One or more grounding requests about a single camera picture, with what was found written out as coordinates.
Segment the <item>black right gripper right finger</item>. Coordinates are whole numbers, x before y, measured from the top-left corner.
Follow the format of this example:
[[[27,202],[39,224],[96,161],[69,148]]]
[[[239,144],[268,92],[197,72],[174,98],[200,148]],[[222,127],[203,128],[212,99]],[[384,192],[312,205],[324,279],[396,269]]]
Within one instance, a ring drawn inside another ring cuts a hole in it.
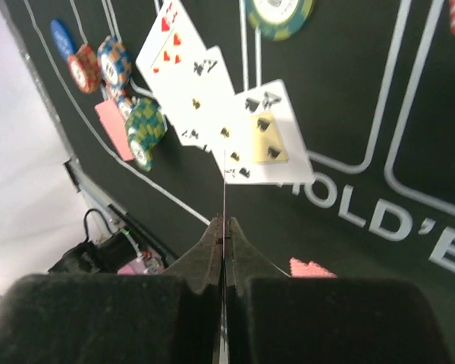
[[[422,291],[408,281],[289,278],[226,223],[232,363],[449,363]]]

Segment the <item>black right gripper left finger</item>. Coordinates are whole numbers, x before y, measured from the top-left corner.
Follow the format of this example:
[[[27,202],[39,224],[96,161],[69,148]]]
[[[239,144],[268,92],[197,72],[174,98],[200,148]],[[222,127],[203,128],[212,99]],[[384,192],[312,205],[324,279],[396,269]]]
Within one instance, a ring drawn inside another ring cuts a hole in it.
[[[160,275],[27,275],[0,301],[0,363],[217,363],[222,220]]]

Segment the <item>four of spades card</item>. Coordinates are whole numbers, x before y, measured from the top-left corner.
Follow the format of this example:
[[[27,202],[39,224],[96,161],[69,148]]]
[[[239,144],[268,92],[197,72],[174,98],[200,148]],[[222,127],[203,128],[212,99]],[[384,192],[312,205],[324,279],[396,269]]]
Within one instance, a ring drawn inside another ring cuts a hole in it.
[[[230,99],[211,135],[227,184],[312,184],[315,176],[284,81]]]

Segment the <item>green poker chip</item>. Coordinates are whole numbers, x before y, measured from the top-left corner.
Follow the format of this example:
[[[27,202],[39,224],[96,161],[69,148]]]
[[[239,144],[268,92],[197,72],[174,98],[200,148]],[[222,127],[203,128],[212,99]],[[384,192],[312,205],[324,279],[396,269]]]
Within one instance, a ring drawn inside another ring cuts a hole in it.
[[[298,32],[315,7],[313,0],[249,0],[246,16],[261,37],[283,41]]]
[[[153,166],[153,149],[168,130],[168,124],[157,101],[143,98],[133,107],[125,129],[127,144],[138,166],[150,171]]]

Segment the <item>red backed playing card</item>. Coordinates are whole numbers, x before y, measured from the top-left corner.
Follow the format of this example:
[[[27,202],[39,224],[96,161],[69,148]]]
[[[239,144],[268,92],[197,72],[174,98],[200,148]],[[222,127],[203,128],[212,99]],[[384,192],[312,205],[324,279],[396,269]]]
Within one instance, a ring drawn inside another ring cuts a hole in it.
[[[115,102],[109,99],[100,102],[94,109],[120,158],[125,162],[132,161],[133,155],[127,142],[125,121]]]

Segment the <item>blue poker chip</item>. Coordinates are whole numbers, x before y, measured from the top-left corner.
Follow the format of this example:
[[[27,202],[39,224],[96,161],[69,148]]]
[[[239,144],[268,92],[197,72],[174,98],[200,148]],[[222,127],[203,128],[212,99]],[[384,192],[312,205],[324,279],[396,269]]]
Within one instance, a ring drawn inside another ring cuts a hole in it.
[[[108,96],[114,100],[124,121],[127,121],[136,106],[134,99],[128,96],[125,88],[115,88],[110,84],[107,84],[105,88]]]
[[[132,73],[132,61],[123,43],[109,35],[98,47],[96,53],[103,80],[115,89],[124,88]]]

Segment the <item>eight of hearts card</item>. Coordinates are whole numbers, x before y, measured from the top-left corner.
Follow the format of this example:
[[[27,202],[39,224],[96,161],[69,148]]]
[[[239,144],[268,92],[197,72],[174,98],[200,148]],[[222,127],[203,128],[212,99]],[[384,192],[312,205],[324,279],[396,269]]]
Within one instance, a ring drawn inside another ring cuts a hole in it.
[[[205,49],[182,2],[164,1],[136,58],[136,67],[158,99],[168,87],[170,73]]]

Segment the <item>blue small blind button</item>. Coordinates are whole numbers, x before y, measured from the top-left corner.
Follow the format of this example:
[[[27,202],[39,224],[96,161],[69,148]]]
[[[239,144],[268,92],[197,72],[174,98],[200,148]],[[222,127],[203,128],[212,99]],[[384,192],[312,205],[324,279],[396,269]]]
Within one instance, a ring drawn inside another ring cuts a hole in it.
[[[77,52],[77,47],[71,33],[59,19],[53,19],[50,22],[50,31],[60,56],[67,62],[69,56]]]

